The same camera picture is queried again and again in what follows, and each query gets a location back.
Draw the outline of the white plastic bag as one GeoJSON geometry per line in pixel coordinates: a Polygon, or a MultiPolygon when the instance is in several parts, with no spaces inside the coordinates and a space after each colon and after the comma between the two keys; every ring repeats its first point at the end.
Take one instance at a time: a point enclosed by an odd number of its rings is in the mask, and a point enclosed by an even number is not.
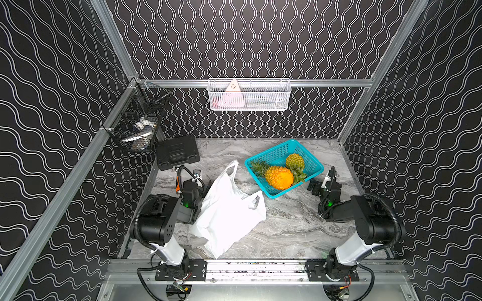
{"type": "Polygon", "coordinates": [[[192,235],[206,239],[204,247],[215,259],[266,219],[263,192],[241,191],[235,183],[237,168],[234,160],[214,180],[190,227],[192,235]]]}

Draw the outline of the green yellow pineapple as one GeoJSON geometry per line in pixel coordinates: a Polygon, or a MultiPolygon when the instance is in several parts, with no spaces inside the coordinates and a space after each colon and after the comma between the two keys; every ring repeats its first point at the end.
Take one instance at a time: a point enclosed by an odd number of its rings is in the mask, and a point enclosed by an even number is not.
{"type": "Polygon", "coordinates": [[[286,158],[286,167],[294,176],[294,184],[303,183],[306,180],[305,161],[299,154],[290,154],[286,158]]]}

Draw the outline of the orange ripe pineapple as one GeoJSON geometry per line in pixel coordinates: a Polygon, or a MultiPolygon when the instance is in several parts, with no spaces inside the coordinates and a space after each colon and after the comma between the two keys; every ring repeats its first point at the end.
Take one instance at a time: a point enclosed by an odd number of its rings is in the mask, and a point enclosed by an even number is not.
{"type": "Polygon", "coordinates": [[[275,189],[285,190],[294,184],[294,173],[287,167],[272,166],[265,161],[252,161],[250,165],[258,178],[265,179],[275,189]]]}

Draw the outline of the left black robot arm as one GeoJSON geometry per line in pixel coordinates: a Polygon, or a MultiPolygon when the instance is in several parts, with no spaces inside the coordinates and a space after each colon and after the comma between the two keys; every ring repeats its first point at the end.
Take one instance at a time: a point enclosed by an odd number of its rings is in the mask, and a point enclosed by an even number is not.
{"type": "Polygon", "coordinates": [[[202,180],[187,180],[179,196],[152,194],[142,203],[129,228],[131,238],[161,259],[158,270],[174,278],[189,274],[187,251],[174,238],[177,223],[193,224],[202,206],[206,185],[202,180]]]}

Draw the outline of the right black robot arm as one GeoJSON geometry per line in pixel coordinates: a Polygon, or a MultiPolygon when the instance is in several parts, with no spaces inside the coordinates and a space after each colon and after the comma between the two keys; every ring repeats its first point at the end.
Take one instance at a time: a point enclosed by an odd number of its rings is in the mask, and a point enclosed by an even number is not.
{"type": "Polygon", "coordinates": [[[327,222],[354,222],[356,232],[342,245],[331,249],[324,260],[309,260],[305,271],[311,282],[358,281],[357,268],[369,255],[393,247],[405,235],[392,207],[386,200],[374,195],[351,196],[342,201],[342,185],[335,178],[324,182],[312,179],[308,186],[311,194],[320,198],[318,213],[327,222]]]}

